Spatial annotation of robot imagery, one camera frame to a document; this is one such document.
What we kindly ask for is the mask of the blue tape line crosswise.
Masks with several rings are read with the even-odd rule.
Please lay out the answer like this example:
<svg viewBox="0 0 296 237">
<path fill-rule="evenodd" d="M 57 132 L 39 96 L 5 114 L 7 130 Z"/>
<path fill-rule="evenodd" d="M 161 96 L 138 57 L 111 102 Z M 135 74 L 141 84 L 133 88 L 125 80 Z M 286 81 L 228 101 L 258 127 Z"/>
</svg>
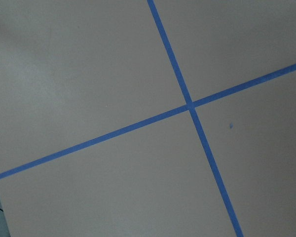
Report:
<svg viewBox="0 0 296 237">
<path fill-rule="evenodd" d="M 226 96 L 229 96 L 231 94 L 235 94 L 235 93 L 240 92 L 242 90 L 248 89 L 248 88 L 253 87 L 253 86 L 256 86 L 258 84 L 265 83 L 265 82 L 267 82 L 269 80 L 272 80 L 272 79 L 281 77 L 283 75 L 289 74 L 289 73 L 294 72 L 294 71 L 296 71 L 296 63 L 293 64 L 293 65 L 284 67 L 282 69 L 279 69 L 277 71 L 271 72 L 271 73 L 269 73 L 267 75 L 258 77 L 256 79 L 252 79 L 252 80 L 247 81 L 245 83 L 242 83 L 242 84 L 233 86 L 231 88 L 225 89 L 223 91 L 220 91 L 220 92 L 217 92 L 215 94 L 206 96 L 206 97 L 201 98 L 199 100 L 196 100 L 196 101 L 193 102 L 193 105 L 195 107 L 203 106 L 203 105 L 208 104 L 210 102 L 219 100 L 219 99 L 224 98 Z M 97 138 L 94 138 L 94 139 L 85 141 L 83 143 L 74 145 L 72 147 L 66 148 L 64 150 L 58 151 L 56 153 L 47 155 L 45 157 L 36 159 L 36 160 L 31 161 L 29 163 L 26 163 L 26 164 L 23 164 L 21 166 L 18 166 L 18 167 L 15 167 L 13 169 L 10 169 L 10 170 L 7 170 L 5 172 L 2 172 L 2 173 L 0 173 L 0 179 L 9 177 L 9 176 L 14 175 L 16 173 L 19 173 L 19 172 L 22 172 L 24 170 L 27 170 L 27 169 L 33 168 L 35 166 L 41 165 L 43 163 L 50 162 L 50 161 L 52 161 L 54 159 L 60 158 L 62 156 L 66 156 L 66 155 L 68 155 L 70 153 L 74 153 L 76 151 L 85 149 L 85 148 L 90 147 L 90 146 L 93 146 L 95 144 L 104 142 L 104 141 L 109 140 L 111 138 L 120 136 L 122 134 L 125 134 L 127 132 L 136 130 L 136 129 L 141 128 L 141 127 L 144 127 L 144 126 L 147 126 L 147 125 L 152 124 L 152 123 L 155 123 L 157 121 L 161 121 L 163 119 L 170 118 L 172 116 L 175 116 L 175 115 L 178 115 L 180 113 L 183 113 L 183 112 L 185 112 L 187 110 L 188 110 L 188 106 L 187 105 L 184 105 L 184 106 L 180 106 L 180 107 L 174 108 L 172 110 L 166 111 L 164 113 L 155 115 L 153 117 L 150 117 L 148 119 L 142 120 L 140 122 L 131 124 L 129 126 L 126 126 L 126 127 L 120 128 L 118 130 L 115 130 L 115 131 L 109 132 L 107 134 L 104 134 L 102 136 L 99 136 Z"/>
</svg>

